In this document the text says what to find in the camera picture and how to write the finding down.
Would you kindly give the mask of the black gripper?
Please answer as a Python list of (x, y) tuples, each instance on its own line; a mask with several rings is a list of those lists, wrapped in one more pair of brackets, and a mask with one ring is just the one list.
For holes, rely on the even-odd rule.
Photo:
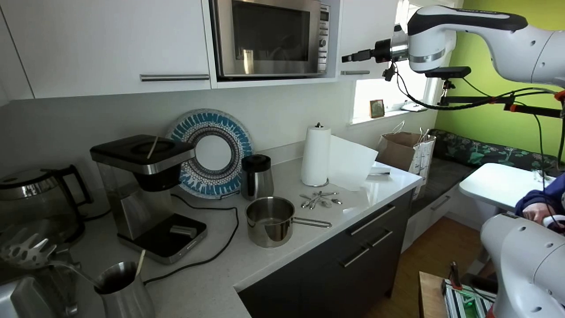
[(392, 40), (378, 41), (369, 50), (360, 50), (351, 56), (344, 56), (342, 63), (364, 63), (364, 61), (374, 61), (376, 64), (381, 63), (395, 63), (404, 61), (408, 56), (408, 45), (406, 43), (394, 43)]

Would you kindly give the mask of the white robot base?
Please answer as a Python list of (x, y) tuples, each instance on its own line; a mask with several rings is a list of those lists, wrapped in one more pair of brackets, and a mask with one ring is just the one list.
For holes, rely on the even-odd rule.
[(494, 318), (565, 318), (565, 238), (523, 218), (493, 216), (480, 241), (498, 278)]

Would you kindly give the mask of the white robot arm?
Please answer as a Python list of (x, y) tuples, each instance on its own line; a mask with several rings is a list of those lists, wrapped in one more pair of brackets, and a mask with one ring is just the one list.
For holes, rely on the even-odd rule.
[(468, 68), (448, 68), (455, 34), (480, 36), (491, 54), (494, 72), (512, 82), (565, 86), (565, 33), (531, 27), (510, 13), (464, 11), (447, 6), (420, 8), (408, 31), (395, 29), (390, 40), (369, 50), (342, 56), (342, 63), (372, 59), (376, 64), (408, 61), (415, 73), (427, 79), (463, 79)]

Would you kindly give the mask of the person's hand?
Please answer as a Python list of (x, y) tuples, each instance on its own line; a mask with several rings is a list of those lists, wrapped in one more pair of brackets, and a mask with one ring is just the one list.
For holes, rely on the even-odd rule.
[(524, 218), (542, 225), (545, 218), (554, 215), (554, 209), (547, 204), (531, 204), (523, 211)]

